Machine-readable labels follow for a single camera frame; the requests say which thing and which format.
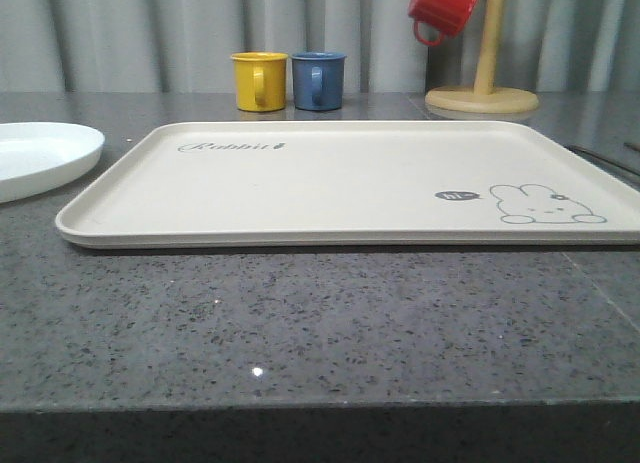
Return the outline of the white round plate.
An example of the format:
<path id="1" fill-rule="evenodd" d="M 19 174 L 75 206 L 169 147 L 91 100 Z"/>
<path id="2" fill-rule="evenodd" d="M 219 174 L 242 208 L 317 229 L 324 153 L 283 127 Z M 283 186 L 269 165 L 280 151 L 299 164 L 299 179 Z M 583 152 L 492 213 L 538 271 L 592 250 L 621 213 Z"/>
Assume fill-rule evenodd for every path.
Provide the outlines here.
<path id="1" fill-rule="evenodd" d="M 99 161 L 105 136 L 61 122 L 1 125 L 1 201 L 34 196 L 65 185 Z"/>

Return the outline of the beige rabbit serving tray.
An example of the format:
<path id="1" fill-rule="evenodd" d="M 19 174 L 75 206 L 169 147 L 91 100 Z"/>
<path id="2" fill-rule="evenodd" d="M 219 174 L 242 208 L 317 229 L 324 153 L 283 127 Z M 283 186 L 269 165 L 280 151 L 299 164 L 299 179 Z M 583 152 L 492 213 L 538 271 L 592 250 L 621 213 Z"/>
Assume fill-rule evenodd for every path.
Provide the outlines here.
<path id="1" fill-rule="evenodd" d="M 89 248 L 635 244 L 639 194 L 498 121 L 159 127 L 57 215 Z"/>

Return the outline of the blue enamel mug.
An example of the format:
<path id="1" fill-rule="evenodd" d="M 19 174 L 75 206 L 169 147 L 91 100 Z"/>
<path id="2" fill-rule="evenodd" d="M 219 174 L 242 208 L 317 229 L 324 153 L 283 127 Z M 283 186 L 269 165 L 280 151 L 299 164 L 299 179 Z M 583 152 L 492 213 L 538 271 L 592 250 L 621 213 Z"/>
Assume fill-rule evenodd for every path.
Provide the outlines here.
<path id="1" fill-rule="evenodd" d="M 337 52 L 301 52 L 291 56 L 294 105 L 307 111 L 342 107 L 346 55 Z"/>

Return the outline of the yellow enamel mug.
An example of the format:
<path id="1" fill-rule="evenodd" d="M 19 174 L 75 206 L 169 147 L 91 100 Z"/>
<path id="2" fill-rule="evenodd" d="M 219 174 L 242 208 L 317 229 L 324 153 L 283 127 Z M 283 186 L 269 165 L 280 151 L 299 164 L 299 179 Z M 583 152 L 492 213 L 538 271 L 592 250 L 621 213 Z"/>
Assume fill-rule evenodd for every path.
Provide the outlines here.
<path id="1" fill-rule="evenodd" d="M 288 55 L 277 52 L 242 52 L 231 55 L 236 104 L 240 110 L 271 112 L 286 106 Z"/>

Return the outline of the wooden mug tree stand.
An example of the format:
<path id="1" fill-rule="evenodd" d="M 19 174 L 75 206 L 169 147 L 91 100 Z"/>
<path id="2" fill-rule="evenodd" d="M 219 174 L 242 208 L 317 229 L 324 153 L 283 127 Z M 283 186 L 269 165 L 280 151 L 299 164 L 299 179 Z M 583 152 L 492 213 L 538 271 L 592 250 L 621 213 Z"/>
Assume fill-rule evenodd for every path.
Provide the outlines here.
<path id="1" fill-rule="evenodd" d="M 495 85 L 505 1 L 486 0 L 474 84 L 434 88 L 425 96 L 428 106 L 484 114 L 525 113 L 539 107 L 539 99 L 534 93 Z"/>

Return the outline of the red enamel mug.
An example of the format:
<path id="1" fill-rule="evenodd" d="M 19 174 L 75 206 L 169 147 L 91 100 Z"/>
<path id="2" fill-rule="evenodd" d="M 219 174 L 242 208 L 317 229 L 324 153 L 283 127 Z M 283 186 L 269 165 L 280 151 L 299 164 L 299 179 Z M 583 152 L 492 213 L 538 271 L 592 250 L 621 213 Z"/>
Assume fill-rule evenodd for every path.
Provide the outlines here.
<path id="1" fill-rule="evenodd" d="M 413 20 L 415 38 L 427 46 L 436 46 L 446 37 L 457 36 L 478 0 L 410 0 L 408 16 Z M 428 25 L 438 31 L 435 40 L 427 40 L 420 34 L 420 25 Z"/>

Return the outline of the grey pleated curtain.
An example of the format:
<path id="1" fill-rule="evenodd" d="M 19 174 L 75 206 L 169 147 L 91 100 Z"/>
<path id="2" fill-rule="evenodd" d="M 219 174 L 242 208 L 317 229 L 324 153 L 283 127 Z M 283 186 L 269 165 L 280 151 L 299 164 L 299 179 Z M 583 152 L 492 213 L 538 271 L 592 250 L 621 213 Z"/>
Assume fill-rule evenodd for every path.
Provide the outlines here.
<path id="1" fill-rule="evenodd" d="M 241 51 L 337 51 L 350 92 L 473 80 L 484 10 L 428 48 L 409 0 L 1 0 L 5 92 L 223 93 Z M 508 0 L 497 81 L 635 91 L 639 0 Z"/>

